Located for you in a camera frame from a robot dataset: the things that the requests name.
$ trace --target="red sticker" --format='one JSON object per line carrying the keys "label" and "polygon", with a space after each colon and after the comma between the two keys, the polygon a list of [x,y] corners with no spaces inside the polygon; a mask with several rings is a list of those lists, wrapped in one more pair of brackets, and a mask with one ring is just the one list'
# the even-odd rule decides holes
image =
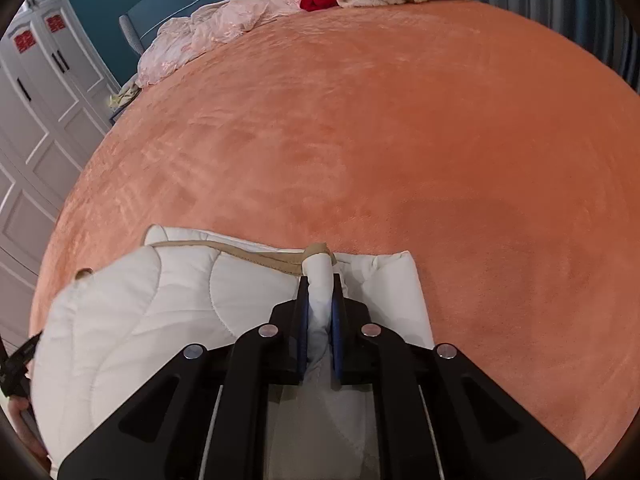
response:
{"label": "red sticker", "polygon": [[33,37],[33,33],[30,30],[25,30],[22,34],[15,36],[14,41],[20,54],[36,44],[36,39]]}
{"label": "red sticker", "polygon": [[51,32],[57,32],[66,27],[65,21],[62,19],[62,16],[59,14],[54,14],[53,16],[49,16],[47,18],[47,25],[49,25],[49,30]]}

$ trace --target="white quilted fabric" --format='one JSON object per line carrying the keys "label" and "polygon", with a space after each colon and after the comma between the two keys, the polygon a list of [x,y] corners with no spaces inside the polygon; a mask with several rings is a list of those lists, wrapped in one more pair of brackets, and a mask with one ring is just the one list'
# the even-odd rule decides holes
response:
{"label": "white quilted fabric", "polygon": [[[295,297],[298,279],[288,274],[208,247],[148,246],[190,239],[276,250],[211,232],[153,226],[146,246],[64,289],[38,345],[32,383],[36,418],[54,465],[184,346],[231,344],[266,322],[274,305]],[[408,252],[335,256],[333,269],[324,254],[303,266],[316,320],[310,322],[312,362],[303,386],[281,388],[270,404],[269,478],[365,478],[362,472],[376,468],[370,393],[331,386],[324,308],[333,272],[340,272],[347,297],[367,304],[373,321],[408,342],[433,346]]]}

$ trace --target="bed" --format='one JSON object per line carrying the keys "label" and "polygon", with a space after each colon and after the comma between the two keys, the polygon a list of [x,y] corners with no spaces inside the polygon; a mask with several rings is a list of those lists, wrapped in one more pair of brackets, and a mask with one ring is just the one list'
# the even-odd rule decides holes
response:
{"label": "bed", "polygon": [[640,102],[479,2],[267,24],[145,89],[66,201],[31,313],[148,225],[410,250],[453,342],[594,472],[640,405]]}

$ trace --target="white wardrobe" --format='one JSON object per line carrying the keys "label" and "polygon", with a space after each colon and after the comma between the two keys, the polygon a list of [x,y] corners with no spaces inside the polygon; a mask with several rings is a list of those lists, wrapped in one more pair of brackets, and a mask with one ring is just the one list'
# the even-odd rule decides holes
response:
{"label": "white wardrobe", "polygon": [[26,0],[0,40],[0,334],[27,339],[31,299],[66,196],[110,129],[120,89],[68,0]]}

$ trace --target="striped curtain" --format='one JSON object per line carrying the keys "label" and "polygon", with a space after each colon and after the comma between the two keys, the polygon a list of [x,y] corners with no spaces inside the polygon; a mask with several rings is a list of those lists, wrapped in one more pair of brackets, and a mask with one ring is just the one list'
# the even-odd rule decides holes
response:
{"label": "striped curtain", "polygon": [[479,0],[536,20],[574,41],[640,93],[640,41],[614,0]]}

